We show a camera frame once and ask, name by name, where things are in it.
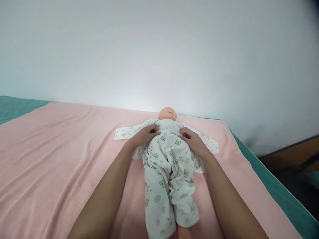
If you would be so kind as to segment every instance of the hand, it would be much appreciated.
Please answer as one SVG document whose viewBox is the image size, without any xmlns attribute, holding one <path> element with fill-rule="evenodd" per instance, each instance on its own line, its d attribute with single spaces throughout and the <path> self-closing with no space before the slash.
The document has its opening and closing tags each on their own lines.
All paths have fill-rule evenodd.
<svg viewBox="0 0 319 239">
<path fill-rule="evenodd" d="M 202 158 L 212 154 L 199 135 L 191 131 L 189 128 L 182 128 L 179 133 L 181 134 L 179 137 L 188 143 L 190 149 L 199 157 Z"/>
<path fill-rule="evenodd" d="M 156 124 L 151 124 L 142 128 L 137 134 L 135 134 L 127 143 L 131 144 L 132 147 L 137 148 L 141 145 L 147 144 L 155 136 L 160 135 L 159 127 Z"/>
</svg>

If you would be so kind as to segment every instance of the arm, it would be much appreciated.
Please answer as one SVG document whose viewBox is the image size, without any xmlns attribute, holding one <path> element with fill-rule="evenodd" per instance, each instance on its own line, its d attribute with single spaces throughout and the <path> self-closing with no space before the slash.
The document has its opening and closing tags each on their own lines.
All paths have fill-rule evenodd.
<svg viewBox="0 0 319 239">
<path fill-rule="evenodd" d="M 120 207 L 126 174 L 134 150 L 147 144 L 159 128 L 152 124 L 125 143 L 87 201 L 67 239 L 108 238 Z"/>
<path fill-rule="evenodd" d="M 224 236 L 227 239 L 268 238 L 201 138 L 188 128 L 181 129 L 180 133 L 180 138 L 204 162 L 208 188 Z"/>
</svg>

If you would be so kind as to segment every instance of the baby onesie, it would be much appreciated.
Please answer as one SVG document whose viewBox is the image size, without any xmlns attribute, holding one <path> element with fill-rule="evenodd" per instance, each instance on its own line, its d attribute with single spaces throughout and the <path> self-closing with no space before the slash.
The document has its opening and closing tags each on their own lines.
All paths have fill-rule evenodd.
<svg viewBox="0 0 319 239">
<path fill-rule="evenodd" d="M 178 137 L 180 129 L 185 125 L 171 119 L 153 119 L 141 125 L 119 128 L 115 139 L 130 138 L 152 123 L 158 125 L 161 135 L 137 148 L 133 158 L 140 158 L 142 155 L 145 168 L 145 219 L 148 236 L 150 239 L 165 239 L 176 230 L 175 221 L 182 227 L 191 227 L 199 221 L 198 208 L 192 198 L 195 192 L 192 178 L 199 169 L 199 158 Z M 211 152 L 218 153 L 216 141 L 190 129 L 200 135 Z"/>
</svg>

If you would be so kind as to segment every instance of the doll foot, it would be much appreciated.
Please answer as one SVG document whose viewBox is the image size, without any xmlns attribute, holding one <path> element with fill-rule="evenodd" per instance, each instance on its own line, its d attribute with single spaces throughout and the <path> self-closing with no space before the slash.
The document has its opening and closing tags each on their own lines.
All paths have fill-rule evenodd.
<svg viewBox="0 0 319 239">
<path fill-rule="evenodd" d="M 177 224 L 178 239 L 192 239 L 190 230 Z"/>
</svg>

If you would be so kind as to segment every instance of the forearm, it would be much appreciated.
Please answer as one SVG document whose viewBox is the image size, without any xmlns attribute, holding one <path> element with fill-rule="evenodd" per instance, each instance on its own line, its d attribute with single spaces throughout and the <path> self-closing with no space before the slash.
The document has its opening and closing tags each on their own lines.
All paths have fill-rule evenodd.
<svg viewBox="0 0 319 239">
<path fill-rule="evenodd" d="M 227 239 L 268 238 L 212 154 L 202 157 L 215 212 Z"/>
<path fill-rule="evenodd" d="M 123 146 L 84 206 L 68 239 L 108 237 L 134 150 L 128 142 Z"/>
</svg>

